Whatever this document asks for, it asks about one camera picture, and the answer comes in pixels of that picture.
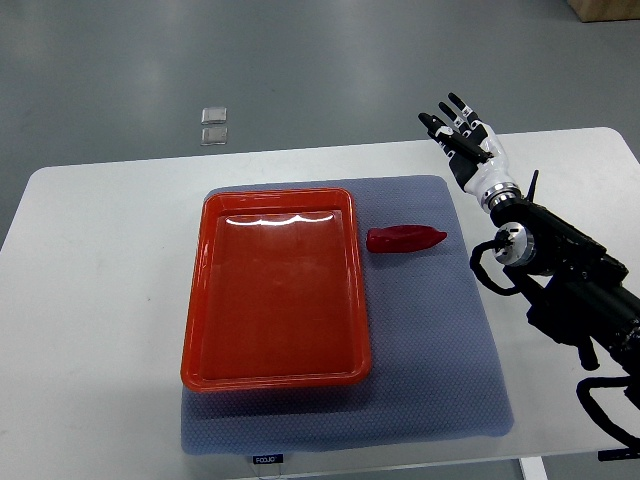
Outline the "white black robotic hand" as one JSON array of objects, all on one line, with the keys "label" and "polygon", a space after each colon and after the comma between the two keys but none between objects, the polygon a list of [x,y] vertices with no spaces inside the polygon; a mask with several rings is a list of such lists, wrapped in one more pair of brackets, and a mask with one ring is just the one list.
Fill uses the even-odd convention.
[{"label": "white black robotic hand", "polygon": [[422,112],[419,121],[448,159],[458,186],[474,196],[485,212],[521,196],[509,175],[509,160],[492,127],[455,93],[438,104],[443,116]]}]

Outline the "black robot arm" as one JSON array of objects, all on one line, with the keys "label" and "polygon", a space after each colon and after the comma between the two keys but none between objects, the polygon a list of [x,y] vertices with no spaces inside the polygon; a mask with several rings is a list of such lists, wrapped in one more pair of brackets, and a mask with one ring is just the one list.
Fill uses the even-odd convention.
[{"label": "black robot arm", "polygon": [[489,197],[489,215],[512,250],[498,260],[512,293],[530,303],[529,323],[574,346],[584,369],[599,363],[598,343],[631,376],[639,374],[639,298],[623,286],[628,269],[604,246],[510,184]]}]

